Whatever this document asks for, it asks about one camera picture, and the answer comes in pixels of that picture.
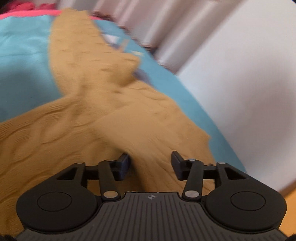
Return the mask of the teal grey printed bedsheet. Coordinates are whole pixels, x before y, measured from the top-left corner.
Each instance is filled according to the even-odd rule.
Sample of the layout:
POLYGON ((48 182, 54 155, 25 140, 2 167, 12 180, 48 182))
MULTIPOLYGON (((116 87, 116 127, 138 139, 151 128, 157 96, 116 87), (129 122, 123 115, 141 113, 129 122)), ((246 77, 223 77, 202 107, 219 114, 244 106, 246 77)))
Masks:
MULTIPOLYGON (((47 53, 51 24, 59 13, 58 10, 37 10, 1 15, 1 121, 61 96, 49 70, 47 53)), ((137 77, 172 98, 197 126, 210 135, 209 146, 216 161, 225 161, 245 170, 215 123, 177 76, 160 66, 116 24, 99 19, 93 19, 93 22, 112 47, 127 41, 124 51, 140 57, 137 77)))

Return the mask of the pink satin curtain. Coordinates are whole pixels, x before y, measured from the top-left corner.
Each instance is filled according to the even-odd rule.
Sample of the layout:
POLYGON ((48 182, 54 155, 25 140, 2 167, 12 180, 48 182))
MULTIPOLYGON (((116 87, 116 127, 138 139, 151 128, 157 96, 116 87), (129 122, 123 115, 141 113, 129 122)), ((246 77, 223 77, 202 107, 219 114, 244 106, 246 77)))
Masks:
POLYGON ((126 30, 176 73, 241 1, 57 1, 57 8, 97 14, 126 30))

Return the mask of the mustard cable-knit sweater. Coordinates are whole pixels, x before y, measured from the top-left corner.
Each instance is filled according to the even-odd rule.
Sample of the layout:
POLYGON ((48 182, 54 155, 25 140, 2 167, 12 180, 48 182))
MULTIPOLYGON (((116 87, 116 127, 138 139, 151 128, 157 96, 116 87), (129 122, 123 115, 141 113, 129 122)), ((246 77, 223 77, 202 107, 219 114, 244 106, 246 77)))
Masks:
POLYGON ((74 162, 132 157, 123 191, 181 191, 171 153, 213 164, 209 136, 137 80, 137 56, 113 49, 85 11, 54 20, 49 60, 63 97, 1 123, 1 233, 16 235, 21 194, 74 162))

